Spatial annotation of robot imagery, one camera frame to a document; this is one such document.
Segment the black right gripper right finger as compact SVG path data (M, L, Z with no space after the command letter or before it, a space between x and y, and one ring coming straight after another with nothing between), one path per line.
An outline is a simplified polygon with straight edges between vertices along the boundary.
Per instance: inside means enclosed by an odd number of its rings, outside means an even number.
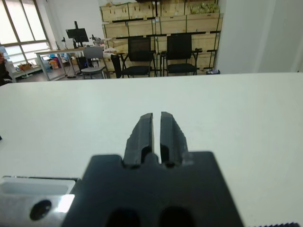
M160 156L166 167L179 166L188 152L187 140L172 114L162 112L160 118Z

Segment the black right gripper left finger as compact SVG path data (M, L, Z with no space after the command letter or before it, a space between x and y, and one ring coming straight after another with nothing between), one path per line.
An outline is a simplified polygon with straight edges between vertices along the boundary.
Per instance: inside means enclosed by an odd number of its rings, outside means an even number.
M123 163L125 166L140 166L145 157L154 152L153 114L142 115L126 142Z

